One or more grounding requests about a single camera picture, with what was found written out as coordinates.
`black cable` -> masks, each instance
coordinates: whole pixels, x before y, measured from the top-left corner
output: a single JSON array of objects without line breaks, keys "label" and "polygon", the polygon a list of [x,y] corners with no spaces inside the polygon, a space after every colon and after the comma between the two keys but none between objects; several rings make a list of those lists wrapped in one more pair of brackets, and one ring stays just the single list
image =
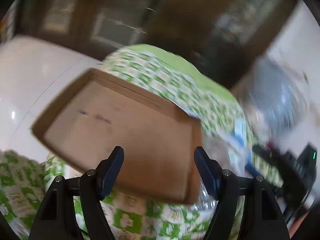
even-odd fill
[{"label": "black cable", "polygon": [[298,206],[298,208],[290,215],[290,217],[287,219],[287,221],[285,222],[286,224],[289,223],[289,221],[291,220],[291,218],[299,211],[300,208],[303,207],[304,203],[306,202],[307,198],[309,197],[310,193],[311,193],[311,189],[312,189],[312,186],[313,184],[315,183],[316,181],[316,178],[314,178],[312,184],[311,184],[311,187],[309,188],[308,192],[306,193],[304,199],[302,200],[300,206]]}]

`wooden cabinet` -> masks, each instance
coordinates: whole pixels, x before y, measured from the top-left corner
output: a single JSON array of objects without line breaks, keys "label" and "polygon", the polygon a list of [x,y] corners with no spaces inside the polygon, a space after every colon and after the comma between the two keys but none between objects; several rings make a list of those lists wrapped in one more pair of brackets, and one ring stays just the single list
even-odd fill
[{"label": "wooden cabinet", "polygon": [[295,4],[295,0],[22,0],[18,32],[99,60],[122,46],[155,45],[231,88],[280,31]]}]

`cabinet door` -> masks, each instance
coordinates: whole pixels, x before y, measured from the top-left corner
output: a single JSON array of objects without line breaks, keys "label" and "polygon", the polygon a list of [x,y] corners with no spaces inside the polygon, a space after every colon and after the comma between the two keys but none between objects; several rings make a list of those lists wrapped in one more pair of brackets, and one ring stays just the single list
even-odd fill
[{"label": "cabinet door", "polygon": [[86,14],[81,51],[103,59],[115,49],[141,43],[146,26],[168,0],[97,0]]},{"label": "cabinet door", "polygon": [[75,49],[80,0],[22,0],[20,31]]},{"label": "cabinet door", "polygon": [[228,89],[267,49],[296,0],[233,0],[213,21],[190,61]]}]

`brown cardboard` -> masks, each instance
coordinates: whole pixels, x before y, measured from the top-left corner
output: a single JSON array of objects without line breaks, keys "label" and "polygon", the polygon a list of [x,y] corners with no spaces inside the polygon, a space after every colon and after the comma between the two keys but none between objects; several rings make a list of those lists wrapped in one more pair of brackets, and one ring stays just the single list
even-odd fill
[{"label": "brown cardboard", "polygon": [[79,171],[94,169],[117,145],[124,164],[120,190],[168,203],[197,201],[193,161],[201,124],[172,102],[120,78],[90,69],[44,110],[33,134]]}]

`glass cabinet door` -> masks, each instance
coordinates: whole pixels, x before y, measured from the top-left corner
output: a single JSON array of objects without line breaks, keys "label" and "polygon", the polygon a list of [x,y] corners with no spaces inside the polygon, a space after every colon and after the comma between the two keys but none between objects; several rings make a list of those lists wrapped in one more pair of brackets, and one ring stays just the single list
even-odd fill
[{"label": "glass cabinet door", "polygon": [[78,0],[51,0],[45,12],[41,28],[47,31],[68,33],[72,13]]},{"label": "glass cabinet door", "polygon": [[294,5],[293,0],[233,0],[212,22],[201,49],[195,53],[194,64],[203,74],[231,89],[247,71],[251,58],[258,56],[259,51],[255,54],[252,45],[263,46],[265,50],[271,41],[262,29],[274,37],[278,30],[268,21],[272,19],[282,25],[287,15],[282,13],[278,18],[275,15],[290,11]]},{"label": "glass cabinet door", "polygon": [[80,0],[22,0],[19,31],[76,49]]},{"label": "glass cabinet door", "polygon": [[139,43],[145,27],[166,0],[102,0],[90,39],[116,48]]}]

